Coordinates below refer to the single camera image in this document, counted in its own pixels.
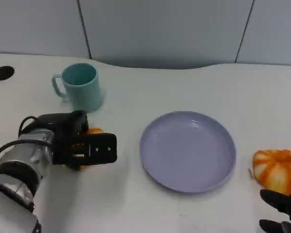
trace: small orange object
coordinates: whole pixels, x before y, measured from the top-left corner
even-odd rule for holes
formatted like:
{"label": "small orange object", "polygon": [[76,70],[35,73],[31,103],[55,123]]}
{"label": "small orange object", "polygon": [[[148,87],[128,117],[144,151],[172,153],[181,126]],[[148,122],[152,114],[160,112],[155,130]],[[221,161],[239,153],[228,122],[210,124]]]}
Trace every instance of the small orange object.
{"label": "small orange object", "polygon": [[101,128],[90,128],[86,133],[87,134],[103,133],[103,130]]}
{"label": "small orange object", "polygon": [[262,186],[291,194],[291,150],[258,150],[252,165],[254,178]]}

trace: white table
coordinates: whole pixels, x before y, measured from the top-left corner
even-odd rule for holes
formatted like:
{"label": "white table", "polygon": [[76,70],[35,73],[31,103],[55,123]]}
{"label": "white table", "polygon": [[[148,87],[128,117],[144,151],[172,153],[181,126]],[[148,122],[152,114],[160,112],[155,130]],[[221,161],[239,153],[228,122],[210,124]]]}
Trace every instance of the white table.
{"label": "white table", "polygon": [[[287,220],[259,198],[250,179],[252,154],[291,149],[291,67],[216,65],[191,70],[114,67],[92,60],[0,54],[15,68],[0,82],[0,146],[17,138],[29,115],[70,112],[51,76],[87,62],[99,70],[104,105],[89,114],[91,127],[114,133],[118,161],[75,173],[54,166],[35,198],[45,233],[253,233],[260,218]],[[230,182],[213,192],[184,195],[162,188],[143,171],[143,129],[176,110],[207,114],[231,133],[237,165]]]}

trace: plate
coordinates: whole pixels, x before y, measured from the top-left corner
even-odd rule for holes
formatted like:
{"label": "plate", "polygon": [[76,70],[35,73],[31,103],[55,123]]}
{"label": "plate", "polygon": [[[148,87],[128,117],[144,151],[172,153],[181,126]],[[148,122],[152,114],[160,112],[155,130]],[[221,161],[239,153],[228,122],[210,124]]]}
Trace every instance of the plate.
{"label": "plate", "polygon": [[226,183],[236,164],[229,132],[196,112],[172,112],[147,126],[140,140],[143,168],[158,183],[184,193]]}

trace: wall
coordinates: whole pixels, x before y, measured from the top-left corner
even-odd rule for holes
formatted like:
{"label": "wall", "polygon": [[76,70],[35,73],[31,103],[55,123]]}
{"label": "wall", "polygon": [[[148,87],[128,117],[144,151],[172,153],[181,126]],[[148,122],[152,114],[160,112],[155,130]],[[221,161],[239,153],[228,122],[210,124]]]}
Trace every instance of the wall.
{"label": "wall", "polygon": [[93,59],[126,67],[234,63],[252,0],[81,0]]}
{"label": "wall", "polygon": [[291,65],[291,0],[256,0],[238,63]]}
{"label": "wall", "polygon": [[89,57],[75,0],[0,0],[0,52]]}

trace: light blue mug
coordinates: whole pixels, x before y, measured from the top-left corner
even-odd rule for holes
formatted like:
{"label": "light blue mug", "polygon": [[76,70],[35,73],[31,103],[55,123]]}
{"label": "light blue mug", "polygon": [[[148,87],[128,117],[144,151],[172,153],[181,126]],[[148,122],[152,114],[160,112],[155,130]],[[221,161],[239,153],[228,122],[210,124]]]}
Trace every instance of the light blue mug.
{"label": "light blue mug", "polygon": [[[57,78],[62,80],[66,93],[59,90]],[[61,98],[68,98],[74,110],[85,110],[89,113],[102,104],[98,71],[90,64],[77,63],[67,67],[62,74],[53,75],[52,84],[55,93]]]}

